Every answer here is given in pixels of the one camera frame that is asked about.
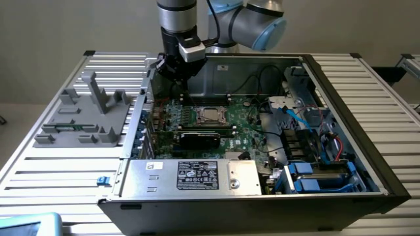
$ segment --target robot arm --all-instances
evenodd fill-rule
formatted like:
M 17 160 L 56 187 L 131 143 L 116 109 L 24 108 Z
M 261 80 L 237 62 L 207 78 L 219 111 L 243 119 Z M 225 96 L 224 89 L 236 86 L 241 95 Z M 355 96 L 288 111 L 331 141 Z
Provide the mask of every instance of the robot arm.
M 164 56 L 159 73 L 187 90 L 187 81 L 205 62 L 205 48 L 212 52 L 241 44 L 253 50 L 269 50 L 285 29 L 283 0 L 207 0 L 209 5 L 209 36 L 197 36 L 197 0 L 157 0 Z

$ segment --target light blue robot joint cap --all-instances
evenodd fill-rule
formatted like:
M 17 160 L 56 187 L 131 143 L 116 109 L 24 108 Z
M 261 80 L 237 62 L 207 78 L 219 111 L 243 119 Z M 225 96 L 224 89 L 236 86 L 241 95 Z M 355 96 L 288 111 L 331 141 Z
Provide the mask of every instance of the light blue robot joint cap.
M 244 4 L 243 0 L 211 0 L 209 2 L 216 14 L 229 11 Z
M 281 17 L 267 26 L 265 30 L 253 42 L 253 50 L 264 52 L 276 46 L 284 34 L 287 23 L 287 20 Z

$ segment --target warning label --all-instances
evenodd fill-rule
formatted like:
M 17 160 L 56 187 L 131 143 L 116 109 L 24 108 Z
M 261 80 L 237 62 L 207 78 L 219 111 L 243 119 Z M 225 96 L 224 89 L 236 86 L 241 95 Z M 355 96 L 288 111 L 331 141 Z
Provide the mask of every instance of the warning label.
M 179 190 L 219 189 L 216 161 L 180 161 L 177 163 L 176 188 Z

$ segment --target motherboard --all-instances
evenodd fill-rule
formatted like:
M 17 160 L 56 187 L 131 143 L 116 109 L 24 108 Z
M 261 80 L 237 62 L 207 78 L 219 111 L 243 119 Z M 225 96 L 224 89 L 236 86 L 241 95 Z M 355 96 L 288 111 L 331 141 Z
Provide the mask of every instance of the motherboard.
M 156 159 L 249 159 L 264 165 L 267 146 L 261 125 L 249 117 L 256 114 L 255 98 L 232 97 L 228 106 L 188 106 L 175 99 L 156 100 L 153 110 L 153 143 Z M 212 150 L 181 147 L 184 132 L 220 134 L 220 145 Z

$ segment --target sticker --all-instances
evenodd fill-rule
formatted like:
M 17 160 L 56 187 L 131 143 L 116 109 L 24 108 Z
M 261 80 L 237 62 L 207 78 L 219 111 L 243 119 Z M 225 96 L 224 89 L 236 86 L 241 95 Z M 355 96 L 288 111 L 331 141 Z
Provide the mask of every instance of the sticker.
M 229 70 L 229 66 L 228 65 L 219 65 L 217 66 L 217 70 L 228 71 Z
M 180 161 L 176 188 L 179 190 L 219 189 L 217 161 Z
M 161 170 L 164 168 L 163 162 L 148 162 L 145 163 L 147 170 Z

